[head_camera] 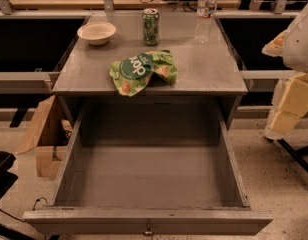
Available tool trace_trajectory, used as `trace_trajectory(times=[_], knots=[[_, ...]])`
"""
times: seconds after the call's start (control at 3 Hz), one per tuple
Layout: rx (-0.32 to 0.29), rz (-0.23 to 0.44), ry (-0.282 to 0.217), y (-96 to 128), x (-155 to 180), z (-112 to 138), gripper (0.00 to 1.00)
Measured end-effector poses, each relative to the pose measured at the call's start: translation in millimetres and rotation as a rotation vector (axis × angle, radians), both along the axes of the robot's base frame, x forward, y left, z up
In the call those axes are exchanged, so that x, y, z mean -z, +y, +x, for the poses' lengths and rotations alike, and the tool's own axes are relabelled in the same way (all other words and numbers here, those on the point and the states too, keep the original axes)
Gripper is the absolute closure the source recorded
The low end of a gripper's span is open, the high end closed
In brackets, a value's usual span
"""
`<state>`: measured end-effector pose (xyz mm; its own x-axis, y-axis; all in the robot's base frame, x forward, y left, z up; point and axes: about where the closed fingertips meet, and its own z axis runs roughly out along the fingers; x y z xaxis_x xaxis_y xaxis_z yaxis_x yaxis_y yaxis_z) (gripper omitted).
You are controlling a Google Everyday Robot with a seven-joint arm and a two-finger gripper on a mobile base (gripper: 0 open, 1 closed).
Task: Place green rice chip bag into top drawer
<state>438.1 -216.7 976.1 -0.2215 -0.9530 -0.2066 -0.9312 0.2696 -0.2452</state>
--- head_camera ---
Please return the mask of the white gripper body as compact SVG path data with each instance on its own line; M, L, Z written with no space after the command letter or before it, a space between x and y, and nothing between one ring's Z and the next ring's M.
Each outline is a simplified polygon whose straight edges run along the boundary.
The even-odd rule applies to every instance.
M308 72L308 3L285 31L283 63L300 72Z

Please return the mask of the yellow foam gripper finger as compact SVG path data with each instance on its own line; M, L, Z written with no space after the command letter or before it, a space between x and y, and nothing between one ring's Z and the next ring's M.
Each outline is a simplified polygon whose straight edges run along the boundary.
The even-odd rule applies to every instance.
M264 136L282 139L308 113L308 73L297 73L280 80L274 90Z
M286 31L282 31L262 48L262 53L271 57L282 57L285 36Z

